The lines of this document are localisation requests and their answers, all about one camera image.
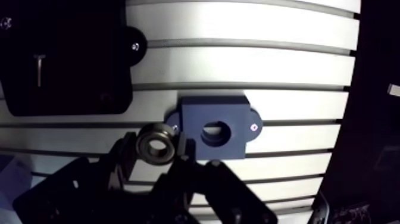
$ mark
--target screw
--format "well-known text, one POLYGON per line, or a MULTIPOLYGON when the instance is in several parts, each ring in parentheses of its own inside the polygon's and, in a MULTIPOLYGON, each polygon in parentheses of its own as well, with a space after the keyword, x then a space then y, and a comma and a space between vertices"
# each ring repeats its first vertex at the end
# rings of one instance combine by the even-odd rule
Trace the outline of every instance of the screw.
POLYGON ((12 21, 12 19, 9 17, 2 18, 0 21, 0 28, 3 28, 4 30, 8 30, 12 26, 11 21, 12 21))
POLYGON ((178 125, 174 125, 174 126, 172 126, 172 129, 173 129, 175 132, 177 132, 177 131, 179 130, 179 127, 178 127, 178 125))
POLYGON ((182 156, 180 157, 180 159, 183 160, 183 161, 186 161, 186 160, 189 159, 189 156, 188 156, 188 155, 182 155, 182 156))
POLYGON ((139 50, 139 44, 138 44, 138 43, 134 43, 134 44, 132 45, 132 50, 138 51, 138 50, 139 50))
POLYGON ((175 217, 175 221, 176 221, 177 223, 184 224, 184 223, 186 223, 186 222, 188 221, 188 217, 186 217, 184 214, 178 214, 178 215, 175 217))
POLYGON ((211 161, 211 164, 215 167, 219 166, 221 164, 221 162, 219 160, 213 160, 211 161))
POLYGON ((255 132, 257 129, 258 129, 258 125, 256 125, 256 124, 252 124, 250 126, 250 130, 252 130, 253 132, 255 132))
POLYGON ((262 219, 264 220, 264 223, 268 223, 270 221, 270 216, 268 214, 263 214, 262 219))

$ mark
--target white slatwall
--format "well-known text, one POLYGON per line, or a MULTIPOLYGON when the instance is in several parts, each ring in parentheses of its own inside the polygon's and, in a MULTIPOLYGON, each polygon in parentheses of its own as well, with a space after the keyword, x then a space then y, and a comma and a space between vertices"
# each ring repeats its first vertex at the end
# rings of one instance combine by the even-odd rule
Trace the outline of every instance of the white slatwall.
MULTIPOLYGON (((275 210, 309 207, 340 130, 357 49, 360 0, 143 0, 129 25, 149 39, 131 68, 133 101, 118 115, 13 117, 0 88, 0 152, 46 176, 81 155, 96 161, 126 132, 162 122, 179 98, 245 95, 264 121, 246 159, 227 165, 275 210)), ((148 191, 168 166, 138 161, 128 191, 148 191)), ((33 186, 43 178, 35 176, 33 186)), ((193 214, 213 214, 195 195, 193 214)), ((312 211, 279 216, 305 224, 312 211)), ((0 224, 19 224, 0 211, 0 224)), ((219 221, 202 221, 219 223, 219 221)))
POLYGON ((131 72, 133 83, 350 85, 353 66, 354 57, 285 49, 160 48, 150 49, 131 72))
POLYGON ((356 49, 358 21, 275 5, 183 2, 126 8, 129 26, 150 41, 244 39, 308 43, 356 49))

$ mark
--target dark blue bracket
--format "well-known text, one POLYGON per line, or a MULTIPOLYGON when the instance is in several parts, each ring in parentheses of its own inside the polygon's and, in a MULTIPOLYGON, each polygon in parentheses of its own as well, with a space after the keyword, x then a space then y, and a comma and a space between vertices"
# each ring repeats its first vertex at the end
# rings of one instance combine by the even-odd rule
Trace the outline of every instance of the dark blue bracket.
POLYGON ((183 97, 165 123, 196 141, 198 160, 245 158, 246 143, 263 128, 245 96, 183 97), (204 131, 210 123, 220 128, 218 134, 204 131))

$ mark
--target bolt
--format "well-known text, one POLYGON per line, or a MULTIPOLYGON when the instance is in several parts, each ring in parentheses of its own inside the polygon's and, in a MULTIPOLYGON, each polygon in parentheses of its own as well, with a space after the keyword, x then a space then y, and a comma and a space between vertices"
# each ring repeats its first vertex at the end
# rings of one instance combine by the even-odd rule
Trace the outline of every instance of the bolt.
POLYGON ((139 44, 138 44, 138 43, 134 43, 134 44, 132 45, 132 50, 138 51, 138 50, 139 50, 139 44))
POLYGON ((11 21, 12 21, 12 19, 9 17, 2 18, 0 21, 0 28, 3 28, 4 30, 8 30, 12 26, 11 21))
POLYGON ((182 155, 182 156, 180 157, 180 159, 183 160, 183 161, 186 161, 186 160, 189 159, 189 156, 188 156, 188 155, 182 155))
POLYGON ((256 125, 256 124, 252 124, 250 126, 250 130, 252 130, 253 132, 255 132, 257 129, 258 129, 258 125, 256 125))
POLYGON ((211 164, 215 167, 219 166, 221 164, 221 162, 219 160, 213 160, 211 161, 211 164))
POLYGON ((184 223, 186 223, 186 222, 188 221, 188 217, 186 217, 184 214, 178 214, 178 215, 175 217, 175 221, 176 221, 177 223, 184 224, 184 223))
POLYGON ((179 127, 178 127, 178 125, 174 125, 174 126, 172 126, 172 129, 173 129, 175 132, 177 132, 177 131, 179 130, 179 127))
POLYGON ((264 223, 268 223, 270 221, 270 216, 268 214, 262 214, 262 219, 264 223))
POLYGON ((232 213, 234 215, 235 222, 234 224, 240 224, 242 222, 242 212, 238 208, 232 209, 232 213))

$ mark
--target black bracket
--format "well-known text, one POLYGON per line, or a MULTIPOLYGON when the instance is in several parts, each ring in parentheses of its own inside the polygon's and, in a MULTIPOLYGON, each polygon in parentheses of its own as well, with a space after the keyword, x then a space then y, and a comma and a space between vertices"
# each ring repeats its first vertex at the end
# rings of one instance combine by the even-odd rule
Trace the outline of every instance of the black bracket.
POLYGON ((0 80, 15 116, 118 114, 132 101, 130 66, 143 33, 122 0, 4 0, 0 80))
POLYGON ((245 158, 246 143, 263 128, 245 96, 183 97, 165 122, 196 141, 198 160, 245 158), (207 132, 213 127, 218 133, 207 132))

